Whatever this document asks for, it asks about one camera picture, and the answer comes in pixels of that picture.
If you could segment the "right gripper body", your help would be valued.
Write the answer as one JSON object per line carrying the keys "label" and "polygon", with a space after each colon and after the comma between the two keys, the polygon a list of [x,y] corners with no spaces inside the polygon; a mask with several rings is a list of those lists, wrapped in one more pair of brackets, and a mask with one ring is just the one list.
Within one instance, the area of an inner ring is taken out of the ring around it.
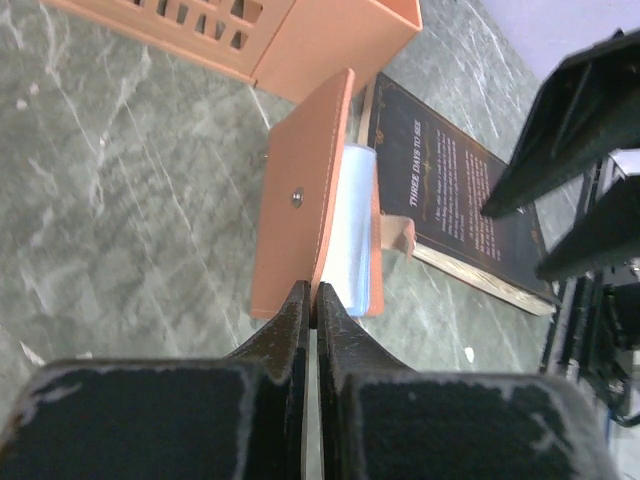
{"label": "right gripper body", "polygon": [[[584,176],[574,224],[619,179],[613,158]],[[540,370],[586,388],[608,423],[639,424],[639,256],[617,266],[557,280],[562,302],[552,317]]]}

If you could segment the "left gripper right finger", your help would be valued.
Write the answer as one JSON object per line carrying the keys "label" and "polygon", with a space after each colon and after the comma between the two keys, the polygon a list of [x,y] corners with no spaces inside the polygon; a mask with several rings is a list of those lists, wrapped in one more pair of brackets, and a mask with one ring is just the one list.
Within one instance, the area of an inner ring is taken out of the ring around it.
{"label": "left gripper right finger", "polygon": [[347,313],[328,283],[319,286],[316,319],[322,400],[335,399],[343,390],[348,375],[412,371]]}

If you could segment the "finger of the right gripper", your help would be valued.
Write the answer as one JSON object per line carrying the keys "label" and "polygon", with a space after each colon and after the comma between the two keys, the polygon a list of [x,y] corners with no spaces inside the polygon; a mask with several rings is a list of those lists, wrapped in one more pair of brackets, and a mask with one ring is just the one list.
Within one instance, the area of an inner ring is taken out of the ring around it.
{"label": "finger of the right gripper", "polygon": [[541,85],[481,213],[501,218],[615,150],[639,147],[639,32],[565,57]]}
{"label": "finger of the right gripper", "polygon": [[619,179],[536,268],[541,280],[564,280],[639,256],[639,177]]}

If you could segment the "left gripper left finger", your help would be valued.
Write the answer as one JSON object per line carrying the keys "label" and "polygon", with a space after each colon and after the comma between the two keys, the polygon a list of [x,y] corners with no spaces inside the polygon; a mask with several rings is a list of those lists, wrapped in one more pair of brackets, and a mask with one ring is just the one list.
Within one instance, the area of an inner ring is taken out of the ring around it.
{"label": "left gripper left finger", "polygon": [[227,359],[257,364],[276,386],[288,385],[294,399],[305,400],[309,315],[310,284],[296,281],[279,311]]}

